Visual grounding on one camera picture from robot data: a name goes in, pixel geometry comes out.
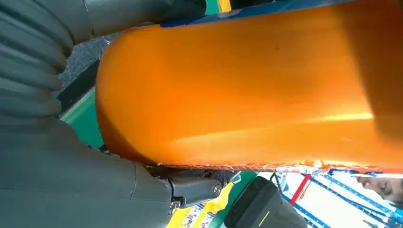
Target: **black bag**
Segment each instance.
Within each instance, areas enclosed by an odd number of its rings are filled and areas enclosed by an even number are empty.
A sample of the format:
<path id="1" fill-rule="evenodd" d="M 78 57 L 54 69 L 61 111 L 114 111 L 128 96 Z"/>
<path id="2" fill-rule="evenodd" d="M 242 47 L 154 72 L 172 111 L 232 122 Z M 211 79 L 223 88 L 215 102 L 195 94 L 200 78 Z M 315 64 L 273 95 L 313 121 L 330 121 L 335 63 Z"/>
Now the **black bag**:
<path id="1" fill-rule="evenodd" d="M 227 228 L 307 228 L 304 218 L 263 177 L 255 178 L 245 187 L 224 224 Z"/>

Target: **green panel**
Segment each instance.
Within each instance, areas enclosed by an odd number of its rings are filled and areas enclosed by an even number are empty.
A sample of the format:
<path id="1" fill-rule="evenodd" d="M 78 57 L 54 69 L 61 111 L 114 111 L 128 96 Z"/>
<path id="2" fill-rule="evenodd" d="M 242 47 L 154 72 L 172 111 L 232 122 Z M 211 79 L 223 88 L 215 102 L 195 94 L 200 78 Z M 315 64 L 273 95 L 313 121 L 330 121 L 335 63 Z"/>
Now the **green panel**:
<path id="1" fill-rule="evenodd" d="M 99 133 L 95 110 L 95 88 L 81 98 L 61 120 L 70 124 L 85 144 L 99 148 L 104 144 Z"/>
<path id="2" fill-rule="evenodd" d="M 217 0 L 207 0 L 206 15 L 219 13 Z"/>
<path id="3" fill-rule="evenodd" d="M 213 221 L 211 221 L 210 228 L 219 228 L 223 222 L 225 217 L 228 215 L 232 205 L 234 204 L 237 197 L 243 191 L 243 189 L 251 182 L 256 176 L 258 175 L 257 172 L 241 172 L 241 181 L 236 183 L 234 187 L 232 187 L 230 196 L 228 198 L 228 204 L 224 210 L 221 210 L 217 213 L 214 217 Z"/>

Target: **screw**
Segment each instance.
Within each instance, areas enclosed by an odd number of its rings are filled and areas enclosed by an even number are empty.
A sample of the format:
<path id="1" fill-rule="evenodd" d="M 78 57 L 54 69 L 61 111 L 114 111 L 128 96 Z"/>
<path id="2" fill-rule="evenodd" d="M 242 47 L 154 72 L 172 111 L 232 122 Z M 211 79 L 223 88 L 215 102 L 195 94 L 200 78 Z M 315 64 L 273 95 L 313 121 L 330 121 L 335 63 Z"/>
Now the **screw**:
<path id="1" fill-rule="evenodd" d="M 213 185 L 212 188 L 212 193 L 214 197 L 218 197 L 221 193 L 221 184 L 220 183 L 216 183 Z"/>

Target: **person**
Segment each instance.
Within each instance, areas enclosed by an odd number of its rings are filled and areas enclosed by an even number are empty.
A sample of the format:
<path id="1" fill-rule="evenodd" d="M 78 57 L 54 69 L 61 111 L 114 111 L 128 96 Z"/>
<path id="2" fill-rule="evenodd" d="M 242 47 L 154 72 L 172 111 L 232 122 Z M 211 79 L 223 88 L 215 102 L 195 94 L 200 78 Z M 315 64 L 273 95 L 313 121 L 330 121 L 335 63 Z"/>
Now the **person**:
<path id="1" fill-rule="evenodd" d="M 403 179 L 357 177 L 365 189 L 374 190 L 382 199 L 390 201 L 393 206 L 403 209 Z"/>
<path id="2" fill-rule="evenodd" d="M 194 0 L 0 0 L 0 227 L 166 227 L 171 186 L 88 148 L 51 92 L 75 44 L 204 12 Z"/>

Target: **gray robot arm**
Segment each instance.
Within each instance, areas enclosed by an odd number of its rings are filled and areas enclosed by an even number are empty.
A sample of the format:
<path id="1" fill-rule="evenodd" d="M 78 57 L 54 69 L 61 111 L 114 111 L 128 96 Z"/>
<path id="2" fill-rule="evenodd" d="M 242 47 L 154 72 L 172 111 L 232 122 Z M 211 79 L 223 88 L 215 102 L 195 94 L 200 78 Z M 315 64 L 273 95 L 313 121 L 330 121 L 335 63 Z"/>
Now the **gray robot arm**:
<path id="1" fill-rule="evenodd" d="M 0 227 L 165 227 L 173 187 L 95 152 L 55 118 L 73 46 L 169 13 L 172 0 L 0 0 Z"/>

